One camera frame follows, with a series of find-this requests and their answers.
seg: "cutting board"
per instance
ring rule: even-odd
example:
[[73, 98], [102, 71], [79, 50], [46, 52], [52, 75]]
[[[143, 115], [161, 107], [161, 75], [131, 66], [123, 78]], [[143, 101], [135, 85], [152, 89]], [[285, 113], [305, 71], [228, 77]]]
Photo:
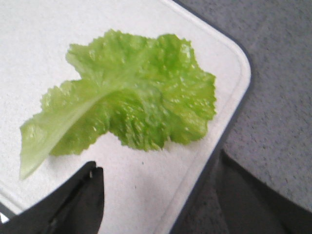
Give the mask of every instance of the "cutting board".
[[[243, 51], [171, 0], [0, 0], [0, 22], [0, 202], [18, 214], [95, 160], [105, 177], [99, 233], [168, 233], [249, 86]], [[48, 88], [79, 79], [65, 60], [69, 44], [88, 44], [111, 28], [192, 41], [201, 68], [216, 75], [217, 114], [208, 134], [152, 152], [121, 146], [106, 134], [81, 155], [51, 156], [19, 180], [19, 127], [40, 112]]]

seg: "green lettuce leaf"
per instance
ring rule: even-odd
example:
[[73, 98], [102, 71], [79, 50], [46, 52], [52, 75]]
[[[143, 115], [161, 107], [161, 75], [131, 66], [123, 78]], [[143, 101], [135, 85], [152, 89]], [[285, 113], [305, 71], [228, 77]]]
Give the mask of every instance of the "green lettuce leaf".
[[49, 89], [42, 112], [21, 126], [21, 178], [48, 155], [80, 154], [108, 131], [145, 151], [206, 135], [215, 77], [200, 69], [189, 41], [110, 30], [88, 46], [72, 44], [66, 59], [81, 79]]

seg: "black object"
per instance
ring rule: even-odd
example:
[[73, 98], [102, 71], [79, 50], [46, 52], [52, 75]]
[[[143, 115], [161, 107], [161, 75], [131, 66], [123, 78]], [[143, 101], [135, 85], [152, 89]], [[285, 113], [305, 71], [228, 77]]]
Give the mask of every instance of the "black object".
[[87, 162], [47, 198], [2, 224], [0, 234], [97, 234], [103, 211], [103, 169]]
[[231, 234], [311, 234], [312, 214], [221, 152], [219, 204]]

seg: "lettuce leaf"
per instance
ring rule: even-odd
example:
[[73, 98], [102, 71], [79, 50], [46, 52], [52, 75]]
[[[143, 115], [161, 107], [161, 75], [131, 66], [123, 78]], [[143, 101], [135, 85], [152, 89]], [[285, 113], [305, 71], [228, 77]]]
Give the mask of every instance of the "lettuce leaf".
[[206, 135], [215, 77], [200, 69], [189, 41], [110, 30], [87, 46], [70, 45], [66, 59], [81, 79], [49, 89], [42, 112], [21, 126], [21, 178], [48, 155], [80, 154], [108, 131], [145, 151]]

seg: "gray floor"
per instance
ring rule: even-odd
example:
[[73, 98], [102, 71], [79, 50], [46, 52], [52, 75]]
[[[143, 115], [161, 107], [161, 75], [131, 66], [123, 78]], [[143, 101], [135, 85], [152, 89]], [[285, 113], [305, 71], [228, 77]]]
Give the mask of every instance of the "gray floor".
[[[312, 1], [181, 2], [237, 40], [252, 62], [251, 88], [223, 148], [271, 188], [312, 211]], [[213, 173], [180, 233], [228, 233]]]

